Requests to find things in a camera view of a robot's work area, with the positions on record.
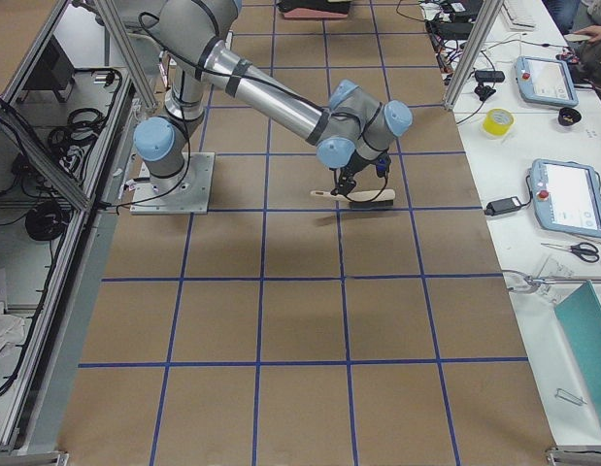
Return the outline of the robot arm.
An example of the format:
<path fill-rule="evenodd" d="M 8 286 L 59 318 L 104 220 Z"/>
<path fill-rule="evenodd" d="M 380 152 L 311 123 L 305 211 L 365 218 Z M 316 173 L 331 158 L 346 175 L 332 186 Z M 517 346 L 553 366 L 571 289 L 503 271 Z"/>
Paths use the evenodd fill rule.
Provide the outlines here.
<path fill-rule="evenodd" d="M 393 190 L 357 191 L 354 177 L 373 166 L 388 178 L 388 150 L 411 126 L 410 109 L 397 100 L 382 103 L 350 80 L 338 84 L 324 107 L 296 94 L 226 46 L 241 9 L 239 1 L 167 1 L 157 14 L 139 13 L 138 22 L 198 83 L 223 90 L 316 147 L 335 175 L 323 197 L 359 208 L 391 204 Z"/>

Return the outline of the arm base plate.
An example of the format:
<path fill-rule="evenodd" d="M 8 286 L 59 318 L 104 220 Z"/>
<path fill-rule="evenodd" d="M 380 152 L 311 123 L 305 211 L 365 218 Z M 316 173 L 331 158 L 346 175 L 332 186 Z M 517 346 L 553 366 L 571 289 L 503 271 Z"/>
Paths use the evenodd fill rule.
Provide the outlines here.
<path fill-rule="evenodd" d="M 129 205 L 133 215 L 205 215 L 209 210 L 216 155 L 213 152 L 183 152 L 184 169 L 173 178 L 150 174 L 143 161 L 139 173 L 146 181 L 135 187 Z"/>

